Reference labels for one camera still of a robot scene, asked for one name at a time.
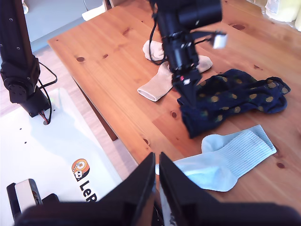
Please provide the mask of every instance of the wooden table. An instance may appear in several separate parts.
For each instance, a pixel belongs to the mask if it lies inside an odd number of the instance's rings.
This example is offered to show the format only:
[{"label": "wooden table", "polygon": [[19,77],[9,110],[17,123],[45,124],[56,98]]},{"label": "wooden table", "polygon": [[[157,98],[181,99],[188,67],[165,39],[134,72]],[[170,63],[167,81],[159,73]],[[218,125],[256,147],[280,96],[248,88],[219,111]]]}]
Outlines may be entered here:
[{"label": "wooden table", "polygon": [[[276,114],[251,111],[227,119],[219,128],[189,139],[176,99],[170,91],[154,103],[138,94],[158,66],[144,57],[153,20],[145,0],[127,1],[49,41],[73,78],[140,163],[148,153],[165,152],[173,161],[200,154],[212,133],[229,134],[263,126],[277,153],[238,180],[229,192],[210,193],[222,202],[276,202],[301,213],[301,32],[276,24],[244,0],[222,2],[223,21],[206,30],[229,34],[225,49],[208,43],[197,51],[213,61],[207,79],[237,68],[257,80],[282,78],[292,89],[288,107]],[[158,32],[154,40],[160,41]]]}]

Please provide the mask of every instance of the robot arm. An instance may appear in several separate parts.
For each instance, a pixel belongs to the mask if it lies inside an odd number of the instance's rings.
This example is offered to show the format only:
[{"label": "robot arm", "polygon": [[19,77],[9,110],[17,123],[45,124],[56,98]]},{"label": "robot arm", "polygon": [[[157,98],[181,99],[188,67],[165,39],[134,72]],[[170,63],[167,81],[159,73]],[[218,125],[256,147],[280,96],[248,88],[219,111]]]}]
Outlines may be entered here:
[{"label": "robot arm", "polygon": [[227,36],[222,32],[190,31],[221,21],[221,2],[220,0],[175,0],[171,4],[170,0],[150,0],[150,5],[153,9],[154,29],[158,24],[163,49],[170,70],[174,73],[173,86],[181,94],[185,104],[195,106],[196,85],[201,79],[201,74],[197,69],[198,54],[194,41],[211,35],[210,39],[205,40],[209,40],[213,48],[223,48]]},{"label": "robot arm", "polygon": [[21,0],[0,0],[1,77],[12,103],[31,117],[50,107],[37,82],[39,60],[32,54]]}]

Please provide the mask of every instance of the dark blue sock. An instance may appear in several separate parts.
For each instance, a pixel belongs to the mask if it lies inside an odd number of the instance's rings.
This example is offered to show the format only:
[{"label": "dark blue sock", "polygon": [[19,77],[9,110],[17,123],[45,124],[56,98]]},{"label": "dark blue sock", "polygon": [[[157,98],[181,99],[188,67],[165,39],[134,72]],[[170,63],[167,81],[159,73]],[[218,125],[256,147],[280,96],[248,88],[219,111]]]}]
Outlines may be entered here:
[{"label": "dark blue sock", "polygon": [[181,105],[183,122],[194,138],[218,127],[226,118],[251,109],[276,113],[287,106],[284,94],[291,89],[278,77],[257,81],[251,75],[231,69],[198,85],[195,108]]}]

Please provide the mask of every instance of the white mat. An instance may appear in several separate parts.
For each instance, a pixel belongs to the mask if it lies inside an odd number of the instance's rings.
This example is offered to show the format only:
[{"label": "white mat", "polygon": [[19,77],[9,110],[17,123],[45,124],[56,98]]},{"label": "white mat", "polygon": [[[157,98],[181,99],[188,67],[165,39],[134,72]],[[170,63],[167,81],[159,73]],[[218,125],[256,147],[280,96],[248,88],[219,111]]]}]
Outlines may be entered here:
[{"label": "white mat", "polygon": [[[23,108],[0,119],[0,223],[13,225],[6,187],[28,178],[35,180],[41,198],[51,193],[60,201],[86,202],[80,186],[100,200],[121,182],[113,165],[79,113],[68,93],[56,89],[49,93],[52,120],[43,124],[40,116],[31,118]],[[90,170],[81,180],[72,172],[78,159]],[[85,165],[82,160],[79,168]]]}]

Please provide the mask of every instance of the white sock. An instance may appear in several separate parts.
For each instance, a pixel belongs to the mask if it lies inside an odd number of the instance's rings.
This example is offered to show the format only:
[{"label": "white sock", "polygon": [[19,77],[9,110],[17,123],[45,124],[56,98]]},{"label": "white sock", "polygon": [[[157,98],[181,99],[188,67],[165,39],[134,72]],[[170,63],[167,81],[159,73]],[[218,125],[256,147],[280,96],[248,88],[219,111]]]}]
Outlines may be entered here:
[{"label": "white sock", "polygon": [[235,137],[237,137],[239,134],[241,134],[244,131],[253,132],[256,136],[258,136],[261,140],[263,140],[270,147],[270,149],[276,152],[275,147],[273,146],[272,142],[269,140],[268,136],[264,132],[261,125],[256,125],[237,133],[232,133],[224,136],[218,134],[211,134],[204,137],[204,139],[202,140],[202,153],[214,152],[221,149],[227,143],[229,143],[231,140],[233,140]]},{"label": "white sock", "polygon": [[[220,139],[212,138],[211,144],[222,143]],[[233,188],[238,178],[274,153],[274,147],[271,149],[265,141],[247,129],[239,132],[219,150],[211,149],[174,163],[199,187],[226,192]]]},{"label": "white sock", "polygon": [[[202,73],[210,69],[213,65],[207,56],[198,56],[198,70]],[[173,87],[172,73],[168,69],[168,62],[160,65],[158,73],[145,85],[138,88],[138,93],[151,101],[158,101]]]},{"label": "white sock", "polygon": [[150,58],[152,58],[154,61],[158,61],[158,60],[163,60],[164,58],[164,50],[161,42],[151,41],[150,44],[150,41],[147,40],[146,43],[143,45],[142,50],[145,54],[145,58],[148,60],[151,60]]},{"label": "white sock", "polygon": [[168,62],[160,65],[158,73],[137,91],[151,101],[158,101],[173,87],[171,84],[172,73],[168,69]]}]

